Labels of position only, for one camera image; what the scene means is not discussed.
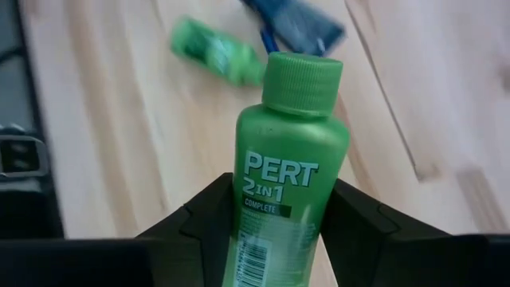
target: green bottle cap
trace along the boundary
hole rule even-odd
[[[262,103],[282,112],[329,116],[335,107],[343,63],[297,53],[273,52]]]

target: small green bottle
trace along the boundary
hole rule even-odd
[[[343,65],[271,53],[262,104],[237,120],[234,226],[223,286],[308,286],[349,131],[332,116]]]
[[[262,84],[265,67],[250,45],[192,18],[182,18],[172,30],[171,50],[234,85]]]

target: light wood surface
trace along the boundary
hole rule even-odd
[[[238,0],[22,2],[68,237],[134,236],[232,171],[261,90],[179,60],[167,35],[189,14],[266,61]],[[508,2],[311,2],[348,35],[331,54],[352,133],[340,178],[451,233],[508,231]],[[313,268],[335,285],[322,244]]]

